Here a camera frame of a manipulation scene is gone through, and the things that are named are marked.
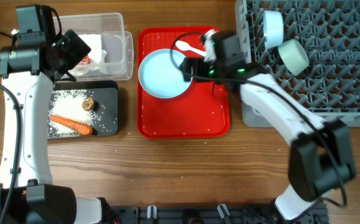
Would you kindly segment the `red candy wrapper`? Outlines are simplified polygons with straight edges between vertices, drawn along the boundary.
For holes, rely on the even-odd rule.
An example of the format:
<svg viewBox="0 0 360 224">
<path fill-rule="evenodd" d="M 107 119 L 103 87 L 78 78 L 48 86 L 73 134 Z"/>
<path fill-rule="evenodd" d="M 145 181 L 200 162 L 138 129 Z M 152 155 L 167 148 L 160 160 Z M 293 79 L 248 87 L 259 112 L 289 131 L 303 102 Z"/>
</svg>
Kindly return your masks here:
<svg viewBox="0 0 360 224">
<path fill-rule="evenodd" d="M 79 65 L 89 65 L 92 63 L 92 59 L 86 55 L 78 64 Z"/>
</svg>

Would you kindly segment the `white napkin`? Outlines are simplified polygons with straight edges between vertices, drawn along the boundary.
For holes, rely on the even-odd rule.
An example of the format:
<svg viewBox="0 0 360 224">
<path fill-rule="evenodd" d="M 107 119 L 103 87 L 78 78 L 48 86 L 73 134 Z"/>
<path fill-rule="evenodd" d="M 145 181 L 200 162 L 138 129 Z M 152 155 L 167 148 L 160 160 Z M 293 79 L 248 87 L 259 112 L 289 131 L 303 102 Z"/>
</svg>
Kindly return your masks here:
<svg viewBox="0 0 360 224">
<path fill-rule="evenodd" d="M 86 75 L 88 72 L 98 70 L 98 64 L 103 63 L 107 55 L 106 50 L 102 49 L 102 36 L 99 34 L 81 34 L 79 37 L 91 48 L 88 56 L 92 59 L 89 65 L 77 65 L 69 72 L 75 76 Z"/>
</svg>

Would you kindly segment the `white spoon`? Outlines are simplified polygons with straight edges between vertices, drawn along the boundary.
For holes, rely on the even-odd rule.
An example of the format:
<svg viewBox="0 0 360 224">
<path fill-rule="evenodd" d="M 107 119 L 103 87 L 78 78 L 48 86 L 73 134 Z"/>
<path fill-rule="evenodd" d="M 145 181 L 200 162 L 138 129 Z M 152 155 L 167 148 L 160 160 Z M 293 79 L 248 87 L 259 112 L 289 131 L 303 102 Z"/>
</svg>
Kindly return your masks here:
<svg viewBox="0 0 360 224">
<path fill-rule="evenodd" d="M 203 50 L 199 50 L 197 48 L 191 47 L 187 42 L 181 41 L 181 40 L 177 40 L 175 42 L 175 46 L 182 51 L 191 51 L 194 52 L 202 57 L 206 56 L 206 52 Z"/>
</svg>

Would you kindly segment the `light blue plate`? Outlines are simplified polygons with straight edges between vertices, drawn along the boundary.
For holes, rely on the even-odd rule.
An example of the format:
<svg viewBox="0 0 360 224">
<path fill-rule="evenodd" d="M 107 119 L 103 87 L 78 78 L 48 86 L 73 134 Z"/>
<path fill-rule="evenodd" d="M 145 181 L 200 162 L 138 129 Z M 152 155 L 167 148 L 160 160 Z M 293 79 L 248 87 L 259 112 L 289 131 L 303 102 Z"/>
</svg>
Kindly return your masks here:
<svg viewBox="0 0 360 224">
<path fill-rule="evenodd" d="M 170 99 L 182 95 L 191 86 L 182 72 L 172 63 L 179 65 L 186 56 L 177 50 L 159 49 L 148 54 L 140 63 L 138 80 L 148 94 L 156 98 Z"/>
</svg>

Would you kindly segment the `brown food scrap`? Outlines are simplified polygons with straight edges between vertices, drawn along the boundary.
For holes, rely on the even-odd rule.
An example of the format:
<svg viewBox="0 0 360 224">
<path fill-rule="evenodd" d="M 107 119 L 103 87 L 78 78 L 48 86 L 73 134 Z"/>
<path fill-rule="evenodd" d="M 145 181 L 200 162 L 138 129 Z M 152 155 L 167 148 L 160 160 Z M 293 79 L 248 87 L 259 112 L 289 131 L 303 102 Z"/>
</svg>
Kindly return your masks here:
<svg viewBox="0 0 360 224">
<path fill-rule="evenodd" d="M 94 110 L 94 107 L 95 107 L 95 101 L 92 97 L 87 98 L 82 103 L 82 109 L 85 111 L 92 111 L 92 110 Z"/>
</svg>

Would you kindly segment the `orange food piece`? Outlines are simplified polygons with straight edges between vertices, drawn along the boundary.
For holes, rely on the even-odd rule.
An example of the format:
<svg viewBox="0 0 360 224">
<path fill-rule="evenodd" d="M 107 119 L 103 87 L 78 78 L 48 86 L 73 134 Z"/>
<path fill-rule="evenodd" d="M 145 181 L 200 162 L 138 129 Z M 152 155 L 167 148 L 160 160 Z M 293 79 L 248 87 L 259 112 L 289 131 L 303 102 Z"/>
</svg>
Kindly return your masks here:
<svg viewBox="0 0 360 224">
<path fill-rule="evenodd" d="M 93 133 L 93 128 L 88 124 L 79 123 L 78 121 L 56 115 L 50 115 L 49 119 L 55 123 L 59 123 L 67 128 L 70 128 L 81 136 L 91 136 Z"/>
</svg>

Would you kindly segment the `light blue bowl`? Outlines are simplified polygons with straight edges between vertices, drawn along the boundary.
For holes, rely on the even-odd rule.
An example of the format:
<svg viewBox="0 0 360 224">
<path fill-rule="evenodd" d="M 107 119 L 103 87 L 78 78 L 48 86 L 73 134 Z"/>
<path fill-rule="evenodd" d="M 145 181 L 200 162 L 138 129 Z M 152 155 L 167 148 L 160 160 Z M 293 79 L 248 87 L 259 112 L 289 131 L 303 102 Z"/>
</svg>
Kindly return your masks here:
<svg viewBox="0 0 360 224">
<path fill-rule="evenodd" d="M 283 42 L 284 23 L 283 17 L 277 11 L 264 11 L 263 13 L 263 36 L 265 37 L 265 49 L 278 47 Z"/>
</svg>

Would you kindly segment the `mint green bowl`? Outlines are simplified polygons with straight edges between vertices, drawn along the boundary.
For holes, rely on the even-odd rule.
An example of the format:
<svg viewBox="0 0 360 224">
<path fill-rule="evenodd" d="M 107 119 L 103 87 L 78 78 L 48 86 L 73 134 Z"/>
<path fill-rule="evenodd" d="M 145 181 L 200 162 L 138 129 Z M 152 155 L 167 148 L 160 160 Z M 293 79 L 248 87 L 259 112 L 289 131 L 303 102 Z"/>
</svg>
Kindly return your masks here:
<svg viewBox="0 0 360 224">
<path fill-rule="evenodd" d="M 304 48 L 295 39 L 279 45 L 278 53 L 286 68 L 293 75 L 299 75 L 309 65 L 309 59 Z"/>
</svg>

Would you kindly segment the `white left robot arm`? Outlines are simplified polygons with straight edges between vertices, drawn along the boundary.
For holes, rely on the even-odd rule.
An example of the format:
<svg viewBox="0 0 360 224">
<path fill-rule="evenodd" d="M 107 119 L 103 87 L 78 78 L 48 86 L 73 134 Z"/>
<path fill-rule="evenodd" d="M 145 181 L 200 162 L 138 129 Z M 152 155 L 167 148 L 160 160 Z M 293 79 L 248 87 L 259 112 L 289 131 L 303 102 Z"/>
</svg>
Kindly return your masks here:
<svg viewBox="0 0 360 224">
<path fill-rule="evenodd" d="M 0 89 L 5 97 L 0 165 L 0 223 L 116 223 L 102 198 L 76 197 L 54 185 L 47 153 L 49 101 L 59 80 L 90 47 L 63 31 L 57 11 L 46 5 L 16 9 L 18 31 L 0 50 Z"/>
</svg>

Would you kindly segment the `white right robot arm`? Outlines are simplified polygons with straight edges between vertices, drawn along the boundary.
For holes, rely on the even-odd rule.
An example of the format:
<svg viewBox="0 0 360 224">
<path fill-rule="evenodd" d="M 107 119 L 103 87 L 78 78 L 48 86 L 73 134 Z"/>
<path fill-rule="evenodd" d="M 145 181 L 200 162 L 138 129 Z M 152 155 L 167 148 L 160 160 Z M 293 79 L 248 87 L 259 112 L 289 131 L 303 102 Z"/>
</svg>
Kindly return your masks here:
<svg viewBox="0 0 360 224">
<path fill-rule="evenodd" d="M 247 63 L 232 30 L 200 35 L 203 57 L 174 62 L 185 81 L 222 84 L 239 93 L 280 133 L 290 147 L 286 190 L 272 205 L 272 223 L 295 223 L 319 203 L 348 204 L 345 185 L 357 169 L 347 124 L 328 121 L 299 104 L 260 63 Z"/>
</svg>

